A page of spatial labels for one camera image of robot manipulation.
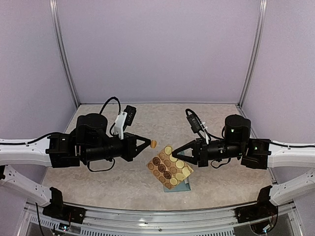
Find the round brown seal sticker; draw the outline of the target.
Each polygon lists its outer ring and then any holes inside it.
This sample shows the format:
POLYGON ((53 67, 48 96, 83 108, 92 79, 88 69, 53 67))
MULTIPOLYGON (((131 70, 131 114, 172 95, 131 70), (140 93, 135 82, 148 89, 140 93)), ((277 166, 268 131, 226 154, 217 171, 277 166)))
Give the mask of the round brown seal sticker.
POLYGON ((151 147, 152 149, 155 149, 156 146, 157 146, 157 141, 156 141, 156 140, 151 140, 150 147, 151 147))

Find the yellow paper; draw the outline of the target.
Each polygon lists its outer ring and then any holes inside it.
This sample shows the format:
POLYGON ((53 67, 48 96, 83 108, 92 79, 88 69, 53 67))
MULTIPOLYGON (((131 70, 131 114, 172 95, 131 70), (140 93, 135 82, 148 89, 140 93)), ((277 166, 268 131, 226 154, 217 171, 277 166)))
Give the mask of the yellow paper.
POLYGON ((166 146, 147 164, 153 176, 167 190, 173 190, 193 173, 192 167, 185 161, 172 156, 172 151, 172 146, 166 146))

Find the blue envelope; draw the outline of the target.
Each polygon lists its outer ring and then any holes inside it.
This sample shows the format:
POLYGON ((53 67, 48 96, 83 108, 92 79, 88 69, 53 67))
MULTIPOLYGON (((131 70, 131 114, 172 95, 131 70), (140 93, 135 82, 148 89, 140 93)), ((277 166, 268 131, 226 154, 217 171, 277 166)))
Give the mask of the blue envelope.
POLYGON ((190 191, 189 176, 193 173, 193 169, 185 161, 174 158, 170 146, 167 146, 163 152, 165 153, 163 163, 170 173, 170 179, 164 177, 166 179, 164 192, 190 191))

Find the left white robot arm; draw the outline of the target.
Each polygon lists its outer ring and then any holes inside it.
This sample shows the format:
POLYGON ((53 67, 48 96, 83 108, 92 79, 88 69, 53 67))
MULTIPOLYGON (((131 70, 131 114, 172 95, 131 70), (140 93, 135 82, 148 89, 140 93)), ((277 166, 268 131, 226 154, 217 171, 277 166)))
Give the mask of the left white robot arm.
POLYGON ((91 162, 114 162, 120 157, 127 162, 151 144, 151 140, 124 132, 131 119, 123 112, 116 118, 114 136, 106 134, 105 116, 90 113, 79 116, 76 128, 69 134, 53 132, 35 140, 3 140, 0 144, 0 183, 26 195, 39 206, 49 208, 59 219, 69 214, 60 190, 42 186, 16 172, 13 165, 31 164, 52 168, 90 166, 91 162))

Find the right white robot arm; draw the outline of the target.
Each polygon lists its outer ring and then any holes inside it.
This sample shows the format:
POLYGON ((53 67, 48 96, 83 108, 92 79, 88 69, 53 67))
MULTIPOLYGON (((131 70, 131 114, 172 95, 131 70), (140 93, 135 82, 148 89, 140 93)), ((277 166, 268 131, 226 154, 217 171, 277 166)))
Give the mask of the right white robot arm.
POLYGON ((271 204, 279 206, 308 194, 315 189, 315 146, 313 144, 290 144, 269 139, 252 139, 251 121, 240 115, 225 118, 223 138, 210 139, 204 123, 195 114, 187 116, 193 133, 203 131, 206 136, 177 148, 172 156, 182 161, 207 167, 209 161, 237 158, 241 165, 251 169, 276 167, 305 167, 310 170, 282 184, 267 186, 260 190, 252 214, 262 218, 271 210, 271 204))

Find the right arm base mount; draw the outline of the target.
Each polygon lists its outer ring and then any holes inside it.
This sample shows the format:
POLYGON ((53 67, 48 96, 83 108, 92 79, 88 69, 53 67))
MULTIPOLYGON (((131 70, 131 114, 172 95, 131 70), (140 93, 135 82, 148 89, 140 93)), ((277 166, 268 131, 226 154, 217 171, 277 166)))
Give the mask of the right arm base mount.
POLYGON ((270 202, 237 207, 235 214, 238 223, 245 223, 278 214, 278 207, 270 202))

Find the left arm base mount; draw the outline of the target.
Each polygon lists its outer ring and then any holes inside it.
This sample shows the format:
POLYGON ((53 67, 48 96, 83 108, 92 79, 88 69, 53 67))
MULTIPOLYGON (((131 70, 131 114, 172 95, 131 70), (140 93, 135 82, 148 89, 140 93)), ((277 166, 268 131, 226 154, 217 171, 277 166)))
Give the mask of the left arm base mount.
POLYGON ((49 204, 43 208, 42 213, 46 216, 69 223, 82 224, 86 215, 86 209, 65 204, 49 204))

